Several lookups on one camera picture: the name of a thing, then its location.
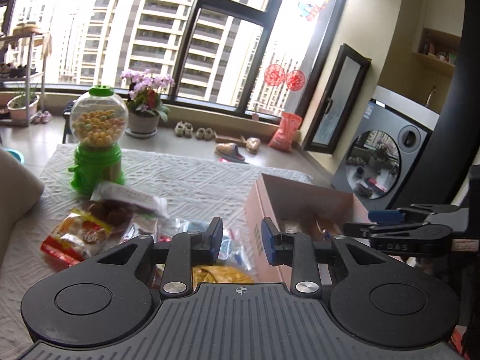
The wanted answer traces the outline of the left red window decoration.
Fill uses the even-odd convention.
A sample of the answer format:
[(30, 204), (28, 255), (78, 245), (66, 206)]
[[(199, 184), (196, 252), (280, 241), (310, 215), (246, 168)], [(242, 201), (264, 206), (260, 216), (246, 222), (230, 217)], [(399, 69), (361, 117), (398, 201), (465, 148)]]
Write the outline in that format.
[(279, 64), (270, 64), (264, 71), (264, 82), (268, 86), (280, 86), (286, 78), (287, 73)]

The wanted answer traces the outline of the beige covered chair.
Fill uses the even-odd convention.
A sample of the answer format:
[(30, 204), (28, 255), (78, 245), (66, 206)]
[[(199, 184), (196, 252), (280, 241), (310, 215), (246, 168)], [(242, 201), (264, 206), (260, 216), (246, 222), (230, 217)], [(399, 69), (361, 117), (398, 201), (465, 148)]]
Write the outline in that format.
[(1, 149), (1, 261), (7, 252), (16, 222), (39, 201), (43, 190), (44, 184), (35, 174)]

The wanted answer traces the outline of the orange bag by window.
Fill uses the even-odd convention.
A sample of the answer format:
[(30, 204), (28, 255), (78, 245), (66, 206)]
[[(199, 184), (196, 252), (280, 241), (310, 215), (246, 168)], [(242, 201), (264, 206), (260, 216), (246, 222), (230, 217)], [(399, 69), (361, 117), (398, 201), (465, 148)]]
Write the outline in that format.
[(268, 147), (282, 152), (291, 152), (295, 134), (302, 122), (303, 118), (299, 115), (283, 112), (278, 129), (273, 134)]

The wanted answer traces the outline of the yellow snack bag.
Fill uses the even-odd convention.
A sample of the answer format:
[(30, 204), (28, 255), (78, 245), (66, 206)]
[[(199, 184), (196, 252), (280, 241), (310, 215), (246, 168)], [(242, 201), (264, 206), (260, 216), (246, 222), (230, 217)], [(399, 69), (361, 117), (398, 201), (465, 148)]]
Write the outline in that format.
[(214, 284), (252, 284), (253, 279), (235, 267), (198, 266), (192, 269), (193, 285), (200, 283)]

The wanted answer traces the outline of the black framed window door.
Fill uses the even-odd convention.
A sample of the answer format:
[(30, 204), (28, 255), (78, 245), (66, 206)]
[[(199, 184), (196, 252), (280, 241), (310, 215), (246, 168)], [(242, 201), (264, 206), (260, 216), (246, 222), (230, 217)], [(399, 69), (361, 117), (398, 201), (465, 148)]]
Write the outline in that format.
[(337, 144), (365, 81), (371, 59), (344, 43), (312, 123), (303, 150), (331, 155)]

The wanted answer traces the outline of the green gumball machine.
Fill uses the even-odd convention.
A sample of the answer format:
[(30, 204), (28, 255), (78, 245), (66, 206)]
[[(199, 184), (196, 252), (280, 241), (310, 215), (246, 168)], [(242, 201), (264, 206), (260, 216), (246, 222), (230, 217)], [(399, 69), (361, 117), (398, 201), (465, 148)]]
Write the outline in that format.
[(103, 181), (122, 185), (122, 151), (128, 109), (124, 100), (107, 85), (96, 85), (75, 100), (69, 127), (77, 141), (74, 151), (72, 188), (89, 195)]

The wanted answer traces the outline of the blue white snack packet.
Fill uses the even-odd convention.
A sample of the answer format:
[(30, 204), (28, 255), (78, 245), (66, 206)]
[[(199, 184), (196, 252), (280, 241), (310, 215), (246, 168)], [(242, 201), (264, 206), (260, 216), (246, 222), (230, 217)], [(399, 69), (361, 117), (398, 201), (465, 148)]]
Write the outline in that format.
[[(158, 241), (172, 239), (177, 233), (203, 233), (209, 223), (189, 221), (181, 218), (165, 219), (158, 225)], [(223, 266), (235, 267), (242, 272), (250, 272), (252, 265), (247, 257), (247, 251), (242, 244), (238, 231), (223, 229), (222, 242), (217, 263)]]

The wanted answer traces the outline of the white textured tablecloth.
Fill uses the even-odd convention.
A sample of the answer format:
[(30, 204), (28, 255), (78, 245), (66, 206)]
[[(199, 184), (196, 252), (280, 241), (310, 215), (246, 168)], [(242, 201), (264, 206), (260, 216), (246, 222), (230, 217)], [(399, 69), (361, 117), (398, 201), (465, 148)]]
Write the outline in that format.
[[(20, 315), (25, 292), (65, 264), (41, 252), (49, 233), (74, 209), (92, 211), (113, 225), (104, 248), (116, 245), (133, 212), (120, 203), (94, 203), (71, 186), (73, 145), (59, 145), (40, 176), (4, 159), (1, 168), (1, 358), (16, 359), (31, 345)], [(124, 150), (125, 183), (168, 202), (172, 218), (208, 222), (222, 217), (224, 226), (248, 242), (244, 205), (261, 174), (312, 183), (303, 172), (276, 167), (221, 163), (140, 150)]]

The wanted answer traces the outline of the grey snack bar packet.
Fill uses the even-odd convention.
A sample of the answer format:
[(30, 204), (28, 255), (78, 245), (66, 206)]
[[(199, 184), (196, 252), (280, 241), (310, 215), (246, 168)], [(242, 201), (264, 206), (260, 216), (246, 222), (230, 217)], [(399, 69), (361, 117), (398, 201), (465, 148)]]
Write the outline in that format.
[(160, 218), (168, 218), (168, 201), (164, 197), (156, 197), (128, 186), (110, 181), (100, 182), (90, 197), (91, 201), (105, 203), (115, 202), (135, 207)]

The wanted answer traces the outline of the red yellow candy bag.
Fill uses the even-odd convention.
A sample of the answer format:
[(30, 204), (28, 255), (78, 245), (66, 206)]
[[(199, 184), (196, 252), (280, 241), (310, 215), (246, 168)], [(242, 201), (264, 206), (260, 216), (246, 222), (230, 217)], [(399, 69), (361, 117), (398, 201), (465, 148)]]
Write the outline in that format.
[(40, 250), (71, 267), (98, 254), (112, 231), (111, 225), (91, 213), (73, 209), (44, 239)]

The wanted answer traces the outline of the pink cardboard box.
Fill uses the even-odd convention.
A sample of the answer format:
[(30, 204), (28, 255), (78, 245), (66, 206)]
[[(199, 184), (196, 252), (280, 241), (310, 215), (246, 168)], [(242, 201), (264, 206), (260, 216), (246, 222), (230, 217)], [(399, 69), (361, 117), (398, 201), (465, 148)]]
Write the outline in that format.
[(272, 219), (279, 231), (291, 227), (307, 233), (314, 241), (341, 233), (346, 222), (368, 222), (368, 211), (352, 193), (313, 184), (260, 174), (245, 205), (250, 245), (256, 267), (256, 280), (290, 283), (291, 268), (272, 267), (264, 252), (261, 222)]

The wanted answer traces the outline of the red window decoration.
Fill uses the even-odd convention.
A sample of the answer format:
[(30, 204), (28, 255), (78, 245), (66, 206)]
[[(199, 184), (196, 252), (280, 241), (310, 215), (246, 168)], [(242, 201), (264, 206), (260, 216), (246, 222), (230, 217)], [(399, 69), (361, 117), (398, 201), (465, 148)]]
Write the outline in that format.
[(286, 75), (286, 86), (290, 91), (299, 91), (304, 87), (306, 77), (300, 70), (288, 72)]
[(286, 78), (287, 73), (279, 64), (270, 64), (264, 71), (264, 82), (268, 86), (280, 86)]

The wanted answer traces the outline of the brown slipper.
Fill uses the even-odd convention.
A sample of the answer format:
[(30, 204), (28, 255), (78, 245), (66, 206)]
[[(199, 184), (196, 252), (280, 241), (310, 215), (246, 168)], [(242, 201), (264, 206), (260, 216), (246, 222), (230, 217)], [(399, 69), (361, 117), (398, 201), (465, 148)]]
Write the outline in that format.
[(246, 161), (235, 143), (219, 143), (216, 145), (215, 152), (223, 159), (233, 163), (244, 164)]

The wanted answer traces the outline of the clear bag brown snacks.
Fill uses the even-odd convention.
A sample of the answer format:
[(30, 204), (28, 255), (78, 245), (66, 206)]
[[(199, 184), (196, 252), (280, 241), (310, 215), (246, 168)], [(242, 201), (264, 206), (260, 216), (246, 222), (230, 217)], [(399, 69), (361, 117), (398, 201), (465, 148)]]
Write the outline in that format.
[(114, 234), (125, 233), (133, 224), (142, 231), (154, 233), (159, 225), (159, 219), (155, 215), (117, 202), (88, 201), (82, 203), (80, 208), (112, 226)]

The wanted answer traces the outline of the black stool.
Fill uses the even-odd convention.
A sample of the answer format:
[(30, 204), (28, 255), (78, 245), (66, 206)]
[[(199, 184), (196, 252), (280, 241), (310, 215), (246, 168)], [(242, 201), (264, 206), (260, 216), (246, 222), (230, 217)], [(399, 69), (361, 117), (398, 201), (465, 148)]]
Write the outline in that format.
[(68, 136), (72, 135), (72, 131), (70, 128), (70, 117), (72, 113), (72, 108), (74, 107), (75, 103), (76, 103), (76, 100), (72, 100), (68, 102), (63, 111), (63, 117), (64, 117), (64, 131), (63, 131), (63, 140), (62, 140), (63, 144), (66, 144)]

